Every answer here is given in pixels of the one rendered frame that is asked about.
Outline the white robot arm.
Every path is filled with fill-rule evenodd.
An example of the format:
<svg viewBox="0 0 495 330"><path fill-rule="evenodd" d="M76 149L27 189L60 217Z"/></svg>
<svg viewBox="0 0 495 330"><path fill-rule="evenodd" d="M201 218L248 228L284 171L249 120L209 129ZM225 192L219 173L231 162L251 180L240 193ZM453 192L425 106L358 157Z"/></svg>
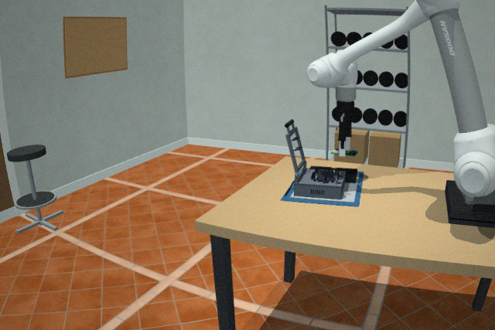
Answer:
<svg viewBox="0 0 495 330"><path fill-rule="evenodd" d="M307 76L317 87L336 86L336 99L352 102L356 100L357 59L430 20L459 129L453 139L453 175L457 189L464 193L466 204L495 205L495 126L486 122L473 59L458 11L459 0L415 0L391 24L344 50L312 62Z"/></svg>

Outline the green circuit board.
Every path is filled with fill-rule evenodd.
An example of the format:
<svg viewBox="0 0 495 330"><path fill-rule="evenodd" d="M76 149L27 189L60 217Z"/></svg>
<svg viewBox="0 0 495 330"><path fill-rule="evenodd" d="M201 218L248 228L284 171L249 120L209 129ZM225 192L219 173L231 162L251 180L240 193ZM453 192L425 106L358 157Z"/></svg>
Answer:
<svg viewBox="0 0 495 330"><path fill-rule="evenodd" d="M338 155L339 154L339 151L338 148L333 150L330 154L335 154L335 155ZM349 155L349 156L355 156L356 154L358 153L358 151L346 151L346 155Z"/></svg>

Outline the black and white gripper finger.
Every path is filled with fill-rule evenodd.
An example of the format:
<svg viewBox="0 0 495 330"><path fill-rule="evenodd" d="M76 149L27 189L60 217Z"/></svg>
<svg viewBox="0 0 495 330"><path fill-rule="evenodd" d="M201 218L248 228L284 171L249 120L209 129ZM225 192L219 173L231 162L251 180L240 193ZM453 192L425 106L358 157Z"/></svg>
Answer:
<svg viewBox="0 0 495 330"><path fill-rule="evenodd" d="M349 119L350 115L347 115L347 121L344 117L344 114L339 117L339 139L340 141L340 151L339 151L339 156L346 156L346 136L347 136L347 130L345 130L345 125L347 129L347 125L349 124Z"/></svg>
<svg viewBox="0 0 495 330"><path fill-rule="evenodd" d="M351 135L351 121L352 121L352 113L350 112L350 119L349 119L349 124L347 125L347 130L346 130L346 151L350 150L350 137Z"/></svg>

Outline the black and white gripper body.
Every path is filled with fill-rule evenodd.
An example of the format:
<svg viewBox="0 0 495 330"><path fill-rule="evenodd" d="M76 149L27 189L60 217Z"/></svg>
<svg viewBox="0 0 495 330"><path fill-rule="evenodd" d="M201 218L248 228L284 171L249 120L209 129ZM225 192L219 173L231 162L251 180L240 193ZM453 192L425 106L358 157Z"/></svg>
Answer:
<svg viewBox="0 0 495 330"><path fill-rule="evenodd" d="M337 101L337 109L341 110L341 116L344 114L344 117L347 122L347 115L350 114L350 111L354 110L354 101L352 102Z"/></svg>

